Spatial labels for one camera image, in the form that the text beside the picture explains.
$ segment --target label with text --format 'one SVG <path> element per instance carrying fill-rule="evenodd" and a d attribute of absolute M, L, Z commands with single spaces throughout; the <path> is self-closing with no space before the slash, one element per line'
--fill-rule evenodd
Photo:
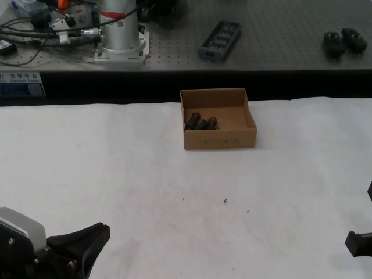
<path fill-rule="evenodd" d="M 0 97 L 45 97 L 39 73 L 0 72 Z"/>

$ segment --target metal cylinder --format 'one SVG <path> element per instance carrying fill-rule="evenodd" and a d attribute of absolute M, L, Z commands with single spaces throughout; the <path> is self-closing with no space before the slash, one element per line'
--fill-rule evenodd
<path fill-rule="evenodd" d="M 101 23 L 120 18 L 135 9 L 136 0 L 104 0 L 99 5 Z M 137 12 L 118 22 L 101 27 L 103 34 L 102 48 L 112 54 L 130 53 L 143 48 L 143 41 L 138 35 Z"/>

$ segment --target gray metal table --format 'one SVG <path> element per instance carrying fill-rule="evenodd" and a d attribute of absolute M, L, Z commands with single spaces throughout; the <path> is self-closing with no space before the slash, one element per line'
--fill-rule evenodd
<path fill-rule="evenodd" d="M 14 18 L 2 9 L 0 21 Z M 369 0 L 181 0 L 173 28 L 146 24 L 151 53 L 145 65 L 100 66 L 93 63 L 94 49 L 43 51 L 24 68 L 37 71 L 185 71 L 185 70 L 338 70 L 370 69 L 372 54 L 347 52 L 338 61 L 327 59 L 321 48 L 326 31 L 343 27 L 359 30 L 372 41 L 372 2 Z M 219 20 L 240 22 L 242 34 L 223 63 L 208 63 L 196 51 Z M 20 48 L 10 63 L 28 60 L 35 50 Z"/>

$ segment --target metal mount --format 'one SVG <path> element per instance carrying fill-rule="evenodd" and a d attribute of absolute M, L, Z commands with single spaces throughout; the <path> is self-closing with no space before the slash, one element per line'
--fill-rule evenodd
<path fill-rule="evenodd" d="M 95 52 L 95 63 L 145 63 L 145 59 L 149 56 L 149 40 L 150 36 L 147 31 L 142 34 L 138 32 L 141 44 L 135 49 L 126 51 L 113 51 L 108 48 L 98 45 Z"/>

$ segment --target cardboard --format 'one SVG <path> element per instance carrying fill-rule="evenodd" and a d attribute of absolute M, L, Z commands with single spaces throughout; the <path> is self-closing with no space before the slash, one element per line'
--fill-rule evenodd
<path fill-rule="evenodd" d="M 185 149 L 251 148 L 257 127 L 248 108 L 244 88 L 182 90 L 181 107 Z M 217 130 L 185 130 L 192 113 L 201 119 L 214 116 Z"/>

